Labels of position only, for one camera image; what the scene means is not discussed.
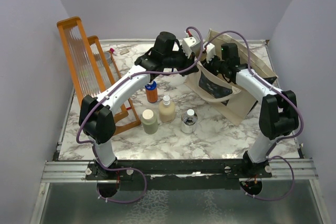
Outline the silver chrome bottle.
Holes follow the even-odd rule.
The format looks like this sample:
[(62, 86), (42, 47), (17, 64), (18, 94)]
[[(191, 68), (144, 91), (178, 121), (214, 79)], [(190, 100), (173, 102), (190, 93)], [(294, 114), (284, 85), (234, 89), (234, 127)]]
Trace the silver chrome bottle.
[(181, 116), (181, 131), (191, 134), (196, 130), (198, 116), (193, 109), (188, 109)]

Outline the orange bottle blue cap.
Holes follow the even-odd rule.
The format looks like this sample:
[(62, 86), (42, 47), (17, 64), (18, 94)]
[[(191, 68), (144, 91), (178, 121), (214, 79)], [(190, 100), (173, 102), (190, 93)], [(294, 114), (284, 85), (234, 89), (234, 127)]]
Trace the orange bottle blue cap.
[(156, 103), (158, 101), (157, 83), (155, 81), (150, 82), (145, 86), (146, 98), (150, 103)]

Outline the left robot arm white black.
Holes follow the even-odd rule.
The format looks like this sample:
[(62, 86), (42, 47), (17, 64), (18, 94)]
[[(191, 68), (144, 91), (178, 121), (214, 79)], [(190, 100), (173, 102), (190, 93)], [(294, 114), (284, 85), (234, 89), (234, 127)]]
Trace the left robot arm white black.
[(174, 34), (160, 32), (153, 47), (139, 56), (128, 73), (96, 97), (87, 95), (81, 102), (80, 133), (88, 136), (98, 166), (98, 173), (104, 179), (115, 175), (116, 156), (111, 140), (117, 127), (114, 115), (131, 96), (159, 75), (180, 74), (182, 76), (198, 71), (200, 60), (196, 53), (203, 50), (203, 38), (188, 35), (179, 41)]

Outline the beige canvas tote bag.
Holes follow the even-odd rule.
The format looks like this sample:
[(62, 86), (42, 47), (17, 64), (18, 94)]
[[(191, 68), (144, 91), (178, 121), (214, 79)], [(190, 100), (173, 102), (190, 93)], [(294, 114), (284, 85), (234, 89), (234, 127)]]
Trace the beige canvas tote bag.
[[(220, 46), (226, 42), (236, 43), (240, 62), (247, 63), (246, 46), (228, 34), (222, 34), (211, 42), (216, 48), (216, 55), (221, 56)], [(250, 49), (250, 54), (251, 68), (267, 82), (273, 84), (277, 79), (277, 75), (272, 68), (256, 56), (252, 49)], [(228, 83), (222, 75), (213, 75), (200, 62), (198, 62), (197, 66), (199, 71), (188, 75), (185, 84), (235, 126), (240, 125), (257, 104), (257, 100), (242, 87), (232, 82)]]

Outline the green bottle cream lid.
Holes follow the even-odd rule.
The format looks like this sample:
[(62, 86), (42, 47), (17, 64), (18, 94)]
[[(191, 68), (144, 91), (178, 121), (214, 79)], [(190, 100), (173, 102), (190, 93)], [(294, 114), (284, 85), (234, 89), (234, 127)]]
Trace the green bottle cream lid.
[(157, 132), (159, 127), (157, 120), (157, 116), (152, 110), (146, 109), (142, 112), (141, 122), (146, 134), (154, 134)]

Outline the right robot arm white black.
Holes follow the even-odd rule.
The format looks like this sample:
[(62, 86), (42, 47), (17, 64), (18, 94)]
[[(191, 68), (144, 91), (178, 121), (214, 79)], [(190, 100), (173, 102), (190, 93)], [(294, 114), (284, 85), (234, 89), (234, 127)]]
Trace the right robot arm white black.
[(251, 54), (247, 48), (247, 63), (241, 64), (236, 43), (224, 43), (216, 55), (215, 46), (204, 44), (206, 59), (203, 67), (212, 74), (221, 74), (230, 82), (249, 92), (260, 104), (259, 128), (261, 134), (252, 147), (243, 155), (241, 171), (246, 177), (254, 177), (269, 154), (282, 140), (290, 137), (299, 126), (296, 95), (292, 91), (275, 88), (251, 67)]

